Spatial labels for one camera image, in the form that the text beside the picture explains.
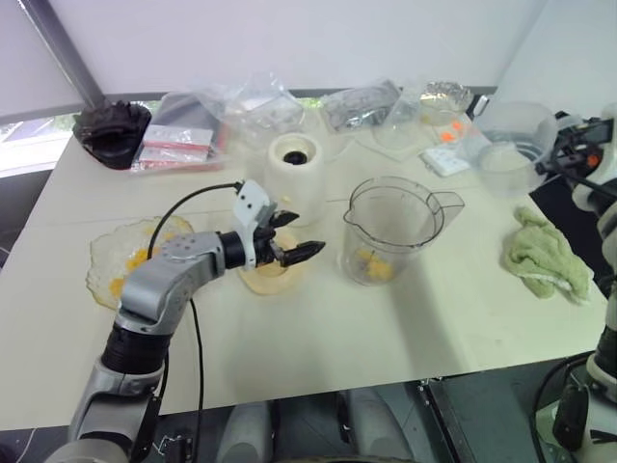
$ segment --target clear plastic pitcher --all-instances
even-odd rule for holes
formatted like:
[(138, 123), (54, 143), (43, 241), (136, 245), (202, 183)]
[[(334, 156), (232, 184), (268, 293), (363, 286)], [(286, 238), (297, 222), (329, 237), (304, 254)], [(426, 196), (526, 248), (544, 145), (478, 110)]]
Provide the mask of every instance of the clear plastic pitcher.
[(352, 193), (341, 264), (363, 285), (399, 275), (431, 243), (465, 203), (452, 192), (431, 192), (402, 177), (377, 177)]

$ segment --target white table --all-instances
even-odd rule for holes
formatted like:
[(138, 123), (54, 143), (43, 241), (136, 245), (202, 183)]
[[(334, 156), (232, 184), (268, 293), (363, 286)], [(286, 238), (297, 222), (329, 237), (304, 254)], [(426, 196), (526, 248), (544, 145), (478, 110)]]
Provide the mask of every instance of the white table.
[[(467, 206), (396, 282), (359, 286), (336, 263), (341, 216), (356, 184), (385, 174), (455, 190)], [(160, 215), (205, 184), (241, 177), (239, 167), (135, 177), (106, 170), (70, 142), (0, 274), (0, 429), (70, 420), (114, 318), (85, 286), (90, 242)], [(328, 243), (301, 285), (259, 297), (231, 271), (196, 294), (206, 407), (510, 367), (595, 347), (605, 307), (595, 287), (588, 306), (561, 294), (539, 300), (499, 265), (504, 238), (518, 229), (515, 206), (537, 209), (528, 197), (499, 200), (471, 172), (442, 179), (416, 156), (400, 164), (354, 145), (329, 167), (328, 199), (323, 220), (296, 231)], [(205, 195), (180, 215), (195, 230), (225, 231), (231, 202), (230, 193)], [(172, 341), (163, 413), (197, 407), (196, 365), (185, 316)]]

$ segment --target robotic arm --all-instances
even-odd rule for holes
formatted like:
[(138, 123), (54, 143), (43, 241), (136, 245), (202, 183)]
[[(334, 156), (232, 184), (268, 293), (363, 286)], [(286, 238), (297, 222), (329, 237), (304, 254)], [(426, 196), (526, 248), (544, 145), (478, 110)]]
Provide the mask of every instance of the robotic arm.
[(123, 463), (148, 455), (161, 405), (154, 392), (170, 340), (195, 291), (226, 269), (275, 259), (285, 267), (325, 246), (309, 241), (288, 251), (278, 247), (275, 228), (298, 215), (277, 213), (276, 206), (248, 180), (233, 209), (234, 231), (177, 236), (126, 279), (107, 345), (70, 424), (69, 443), (47, 463)]

